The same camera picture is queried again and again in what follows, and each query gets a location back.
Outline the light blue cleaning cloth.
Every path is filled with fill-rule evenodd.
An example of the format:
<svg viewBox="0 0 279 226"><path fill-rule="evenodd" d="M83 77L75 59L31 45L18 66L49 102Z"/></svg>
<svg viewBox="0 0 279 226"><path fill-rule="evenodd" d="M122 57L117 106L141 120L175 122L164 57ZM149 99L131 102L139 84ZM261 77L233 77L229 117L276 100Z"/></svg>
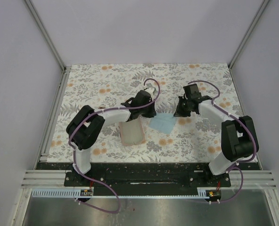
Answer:
<svg viewBox="0 0 279 226"><path fill-rule="evenodd" d="M158 113L150 120L149 127L169 135L175 126L176 117L172 113Z"/></svg>

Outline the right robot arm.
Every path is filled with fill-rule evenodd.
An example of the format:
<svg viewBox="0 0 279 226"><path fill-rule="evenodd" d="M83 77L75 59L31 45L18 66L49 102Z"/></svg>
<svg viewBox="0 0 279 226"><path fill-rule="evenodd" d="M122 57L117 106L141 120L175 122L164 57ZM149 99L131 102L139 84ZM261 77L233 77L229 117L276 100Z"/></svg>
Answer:
<svg viewBox="0 0 279 226"><path fill-rule="evenodd" d="M175 117L188 117L196 113L207 118L221 130L222 152L209 163L203 174L204 183L214 186L220 175L240 162L250 162L259 150L254 123L249 116L235 116L215 104L209 96L194 99L179 96Z"/></svg>

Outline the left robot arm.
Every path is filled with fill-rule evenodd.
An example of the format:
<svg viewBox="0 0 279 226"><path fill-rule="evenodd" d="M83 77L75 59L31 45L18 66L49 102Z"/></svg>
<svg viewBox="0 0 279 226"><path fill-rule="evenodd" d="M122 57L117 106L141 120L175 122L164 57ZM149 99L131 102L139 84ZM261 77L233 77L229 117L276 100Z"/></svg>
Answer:
<svg viewBox="0 0 279 226"><path fill-rule="evenodd" d="M119 122L128 122L147 114L155 116L155 102L142 106L132 107L128 103L113 108L94 110L89 105L83 106L72 121L68 124L68 144L73 150L73 168L76 171L74 180L81 186L90 183L91 169L90 148L104 126Z"/></svg>

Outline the pink glasses case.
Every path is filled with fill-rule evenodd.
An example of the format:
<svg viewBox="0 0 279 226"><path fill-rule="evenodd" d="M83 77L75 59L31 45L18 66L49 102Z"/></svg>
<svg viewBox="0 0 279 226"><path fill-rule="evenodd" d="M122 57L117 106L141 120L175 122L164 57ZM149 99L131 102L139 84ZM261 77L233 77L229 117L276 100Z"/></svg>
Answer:
<svg viewBox="0 0 279 226"><path fill-rule="evenodd" d="M145 141L145 134L140 118L128 122L119 123L120 138L122 145L140 145Z"/></svg>

